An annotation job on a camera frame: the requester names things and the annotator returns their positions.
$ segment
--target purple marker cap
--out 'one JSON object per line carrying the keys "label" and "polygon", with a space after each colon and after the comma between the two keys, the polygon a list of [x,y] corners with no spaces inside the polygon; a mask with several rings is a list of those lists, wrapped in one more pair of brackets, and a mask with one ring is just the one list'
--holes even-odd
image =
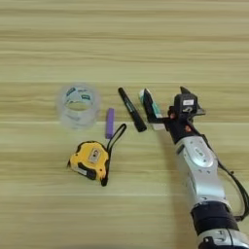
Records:
{"label": "purple marker cap", "polygon": [[106,123],[106,133],[105,137],[107,139],[111,139],[113,137],[113,129],[114,129],[114,113],[115,110],[113,108],[109,108],[107,112],[107,123]]}

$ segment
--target wooden table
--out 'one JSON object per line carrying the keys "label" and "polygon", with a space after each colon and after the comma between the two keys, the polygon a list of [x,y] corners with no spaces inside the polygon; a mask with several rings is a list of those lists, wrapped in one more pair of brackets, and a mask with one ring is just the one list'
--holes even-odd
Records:
{"label": "wooden table", "polygon": [[[249,190],[248,68],[248,1],[1,0],[1,249],[196,248],[170,136],[138,133],[117,88],[144,119],[141,89],[164,113],[180,86],[195,92],[207,110],[196,126]],[[102,96],[88,130],[58,122],[55,97],[73,82]],[[102,188],[65,166],[80,142],[106,143],[109,107],[128,131]]]}

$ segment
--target clear tape roll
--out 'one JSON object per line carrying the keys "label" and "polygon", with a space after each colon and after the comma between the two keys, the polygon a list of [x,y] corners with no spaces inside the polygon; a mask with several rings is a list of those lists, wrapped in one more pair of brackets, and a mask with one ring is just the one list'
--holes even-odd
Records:
{"label": "clear tape roll", "polygon": [[100,96],[87,84],[75,84],[60,91],[56,107],[63,125],[90,127],[96,122],[100,110]]}

